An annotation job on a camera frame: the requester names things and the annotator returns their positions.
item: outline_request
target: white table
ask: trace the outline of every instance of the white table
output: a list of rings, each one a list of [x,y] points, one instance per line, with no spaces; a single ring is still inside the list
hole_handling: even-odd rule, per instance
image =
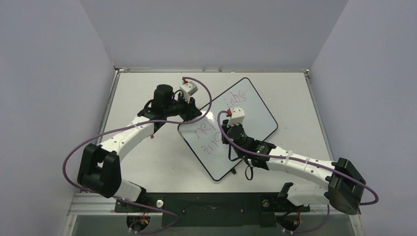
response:
[[[266,141],[294,153],[330,160],[303,73],[120,73],[105,131],[128,125],[153,98],[158,84],[177,90],[182,76],[202,81],[213,98],[248,77],[278,122],[278,130]],[[208,103],[201,86],[193,97],[199,108]],[[212,180],[174,124],[165,124],[154,139],[143,140],[121,164],[122,177],[148,192],[279,192],[286,182],[308,183],[287,173],[262,169],[254,169],[253,180],[248,181],[245,168],[242,162],[236,175],[228,173],[221,181]]]

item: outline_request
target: gray wall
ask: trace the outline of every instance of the gray wall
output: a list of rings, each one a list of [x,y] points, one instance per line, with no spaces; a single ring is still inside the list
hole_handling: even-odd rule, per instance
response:
[[[310,68],[348,0],[80,0],[116,67]]]
[[[416,12],[415,0],[350,0],[311,68],[334,156],[380,195],[361,208],[370,236],[417,231]]]
[[[77,0],[0,3],[0,235],[61,234],[62,162],[98,132],[113,76]]]

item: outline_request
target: whiteboard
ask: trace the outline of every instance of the whiteboard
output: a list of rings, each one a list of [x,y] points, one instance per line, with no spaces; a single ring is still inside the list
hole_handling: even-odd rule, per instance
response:
[[[219,112],[237,105],[245,111],[243,127],[249,137],[265,140],[278,128],[266,104],[246,77],[213,99],[211,110],[206,118],[193,124],[178,126],[178,132],[182,138],[215,181],[221,180],[241,162],[241,159],[233,162],[229,160],[229,147],[222,144],[220,128],[217,124]],[[208,104],[200,110],[204,114],[207,108]],[[223,114],[221,119],[226,119],[226,115]],[[232,151],[231,159],[236,157],[236,153]]]

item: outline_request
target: purple cable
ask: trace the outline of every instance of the purple cable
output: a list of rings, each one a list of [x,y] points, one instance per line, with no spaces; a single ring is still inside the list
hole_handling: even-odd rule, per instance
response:
[[[72,186],[74,186],[74,187],[76,187],[76,188],[81,189],[82,191],[94,193],[94,191],[92,191],[92,190],[90,190],[90,189],[87,189],[87,188],[84,188],[84,187],[82,187],[82,186],[79,186],[79,185],[77,185],[76,183],[74,183],[72,180],[70,180],[70,179],[69,179],[69,177],[68,177],[68,175],[67,175],[67,173],[66,173],[66,168],[65,168],[65,167],[66,167],[66,164],[67,164],[67,162],[68,162],[69,158],[72,156],[72,154],[74,154],[74,153],[75,153],[75,151],[77,151],[80,147],[84,146],[85,144],[88,144],[89,142],[91,142],[91,141],[93,141],[93,140],[95,140],[95,139],[97,139],[97,138],[99,138],[99,137],[102,137],[102,136],[104,136],[104,135],[111,134],[111,133],[116,133],[116,132],[120,132],[120,131],[128,130],[128,129],[134,128],[135,126],[140,126],[140,125],[149,124],[149,123],[192,124],[192,123],[199,122],[200,120],[202,120],[203,118],[205,118],[205,117],[206,117],[206,115],[209,113],[209,111],[210,111],[210,109],[211,109],[211,104],[212,104],[212,98],[211,98],[211,93],[210,93],[209,89],[208,89],[208,88],[207,88],[207,87],[206,87],[203,83],[201,83],[199,80],[196,80],[196,79],[194,79],[194,78],[190,78],[190,77],[183,77],[182,79],[183,79],[183,80],[193,80],[193,81],[195,81],[195,82],[197,82],[197,83],[201,84],[201,86],[203,86],[203,87],[204,87],[204,89],[207,91],[207,94],[208,94],[208,97],[209,97],[209,103],[208,103],[208,108],[207,108],[206,113],[204,113],[204,114],[203,114],[200,118],[198,118],[198,119],[196,119],[196,120],[191,120],[191,121],[186,121],[186,122],[178,122],[178,121],[171,121],[171,120],[159,120],[159,119],[158,119],[158,120],[148,120],[148,121],[145,121],[145,122],[140,122],[140,123],[137,123],[137,124],[135,124],[135,125],[131,125],[131,126],[127,126],[127,127],[123,127],[123,128],[119,128],[119,129],[110,130],[110,131],[107,131],[107,132],[104,132],[104,133],[98,134],[98,135],[96,135],[96,136],[94,136],[94,137],[92,137],[92,138],[89,138],[89,139],[85,140],[84,142],[80,143],[78,146],[76,146],[76,147],[75,147],[75,148],[74,148],[74,149],[73,149],[73,150],[72,150],[72,151],[71,151],[71,152],[70,152],[70,153],[66,156],[66,158],[64,159],[64,163],[62,164],[62,174],[64,175],[64,178],[66,179],[66,181],[67,181],[68,183],[70,183]],[[127,200],[122,200],[122,201],[124,201],[124,202],[126,202],[126,203],[128,203],[128,204],[132,204],[132,205],[136,205],[136,206],[144,207],[144,208],[147,208],[147,209],[157,210],[157,211],[160,211],[160,212],[163,212],[163,213],[169,214],[169,215],[173,215],[173,216],[175,216],[175,217],[177,217],[177,218],[178,218],[178,216],[177,216],[176,214],[174,214],[174,213],[172,213],[172,212],[169,212],[169,211],[166,211],[166,210],[163,210],[163,209],[158,209],[158,208],[154,208],[154,207],[151,207],[151,206],[142,205],[142,204],[135,203],[135,202],[131,202],[131,201],[127,201]],[[161,231],[161,230],[164,230],[164,229],[166,229],[166,228],[168,228],[168,227],[170,227],[170,226],[174,225],[177,221],[178,221],[178,219],[177,219],[177,220],[175,220],[174,222],[172,222],[172,223],[170,223],[170,224],[168,224],[168,225],[166,225],[166,226],[164,226],[164,227],[162,227],[162,228],[158,229],[158,230],[155,230],[155,231],[152,231],[152,232],[147,232],[147,233],[142,233],[142,234],[152,234],[152,233],[159,232],[159,231]]]
[[[318,225],[317,227],[313,228],[313,229],[309,229],[309,230],[297,230],[297,231],[293,231],[293,234],[302,234],[302,233],[309,233],[315,230],[318,230],[319,228],[321,228],[323,225],[325,225],[325,223],[327,223],[328,219],[330,218],[330,207],[329,205],[327,205],[327,216],[326,218],[323,220],[323,222]]]
[[[239,147],[238,145],[236,145],[235,143],[233,143],[233,141],[229,138],[229,137],[227,137],[227,135],[224,133],[224,131],[223,131],[223,129],[221,128],[221,123],[220,123],[220,115],[222,114],[222,113],[227,113],[226,111],[221,111],[221,112],[219,112],[219,114],[217,115],[217,123],[218,123],[218,125],[219,125],[219,127],[220,127],[220,132],[221,132],[221,134],[223,135],[223,137],[232,145],[232,146],[234,146],[235,148],[237,148],[238,150],[240,150],[240,151],[243,151],[243,152],[245,152],[245,153],[247,153],[247,154],[251,154],[251,155],[255,155],[255,156],[262,156],[262,157],[269,157],[269,158],[278,158],[278,159],[286,159],[287,157],[286,156],[273,156],[273,155],[266,155],[266,154],[260,154],[260,153],[256,153],[256,152],[251,152],[251,151],[248,151],[248,150],[245,150],[245,149],[243,149],[243,148],[241,148],[241,147]],[[303,159],[299,159],[299,158],[296,158],[296,157],[290,157],[289,158],[290,160],[294,160],[294,161],[299,161],[299,162],[302,162],[302,163],[306,163],[306,161],[305,160],[303,160]],[[363,187],[363,188],[365,188],[365,189],[367,189],[369,192],[371,192],[373,195],[374,195],[374,197],[375,197],[375,200],[373,200],[373,201],[371,201],[371,202],[366,202],[366,203],[360,203],[360,205],[361,206],[365,206],[365,205],[372,205],[372,204],[375,204],[375,203],[377,203],[378,201],[379,201],[379,197],[378,197],[378,194],[372,189],[372,188],[370,188],[370,187],[368,187],[368,186],[366,186],[366,184],[363,184],[362,182],[360,182],[360,181],[358,181],[358,180],[356,180],[356,179],[354,179],[354,178],[352,178],[352,177],[350,177],[350,176],[348,176],[348,175],[346,175],[346,174],[344,174],[344,173],[342,173],[342,172],[340,172],[340,171],[337,171],[337,170],[334,170],[334,169],[332,169],[332,168],[329,168],[329,167],[327,167],[327,166],[323,166],[323,165],[320,165],[320,164],[317,164],[317,163],[314,163],[314,162],[310,162],[310,161],[307,161],[307,164],[310,164],[310,165],[313,165],[313,166],[317,166],[317,167],[320,167],[320,168],[323,168],[323,169],[325,169],[325,170],[328,170],[328,171],[331,171],[331,172],[333,172],[333,173],[335,173],[335,174],[338,174],[338,175],[340,175],[340,176],[342,176],[342,177],[344,177],[344,178],[347,178],[348,180],[350,180],[350,181],[352,181],[352,182],[354,182],[354,183],[356,183],[356,184],[358,184],[359,186],[361,186],[361,187]]]

